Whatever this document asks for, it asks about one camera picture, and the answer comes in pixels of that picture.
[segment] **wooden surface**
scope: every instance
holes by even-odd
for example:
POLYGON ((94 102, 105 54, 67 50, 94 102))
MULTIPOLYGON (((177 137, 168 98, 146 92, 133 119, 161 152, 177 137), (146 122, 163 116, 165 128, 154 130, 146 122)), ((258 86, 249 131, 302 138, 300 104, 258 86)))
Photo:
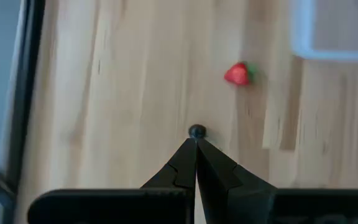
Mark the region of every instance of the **wooden surface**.
POLYGON ((17 220, 50 189, 140 187, 194 123, 277 187, 358 188, 358 65, 293 56, 288 3, 47 1, 17 220), (223 80, 240 60, 254 85, 223 80))

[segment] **wood grain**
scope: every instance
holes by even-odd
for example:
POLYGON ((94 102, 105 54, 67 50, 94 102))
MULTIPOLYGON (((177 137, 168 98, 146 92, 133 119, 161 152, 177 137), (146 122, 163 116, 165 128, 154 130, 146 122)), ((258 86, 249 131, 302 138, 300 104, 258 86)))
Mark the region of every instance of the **wood grain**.
POLYGON ((51 189, 140 187, 194 123, 278 187, 358 187, 358 65, 293 56, 287 6, 47 1, 17 223, 51 189), (223 80, 241 60, 247 88, 223 80))

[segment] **white container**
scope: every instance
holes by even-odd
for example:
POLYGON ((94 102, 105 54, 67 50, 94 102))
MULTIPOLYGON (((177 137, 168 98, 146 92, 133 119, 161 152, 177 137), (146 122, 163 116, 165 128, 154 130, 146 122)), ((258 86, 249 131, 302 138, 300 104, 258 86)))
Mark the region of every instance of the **white container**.
POLYGON ((358 0, 293 0, 291 32, 303 58, 358 62, 358 0))

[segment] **black ball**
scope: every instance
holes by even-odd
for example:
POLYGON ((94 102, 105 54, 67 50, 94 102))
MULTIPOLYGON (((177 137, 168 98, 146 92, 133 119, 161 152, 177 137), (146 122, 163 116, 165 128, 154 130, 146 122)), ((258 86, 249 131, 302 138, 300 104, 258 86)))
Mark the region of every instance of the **black ball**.
POLYGON ((189 135, 191 138, 203 139, 206 136, 206 128, 200 124, 193 124, 189 128, 189 135))

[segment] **strawberry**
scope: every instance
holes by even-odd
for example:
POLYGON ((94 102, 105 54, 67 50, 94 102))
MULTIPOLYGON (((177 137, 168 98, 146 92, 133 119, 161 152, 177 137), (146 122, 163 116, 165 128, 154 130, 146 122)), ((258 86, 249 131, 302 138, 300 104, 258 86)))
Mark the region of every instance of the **strawberry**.
POLYGON ((238 62, 224 74, 224 79, 237 85, 249 85, 251 83, 250 75, 247 65, 238 62))

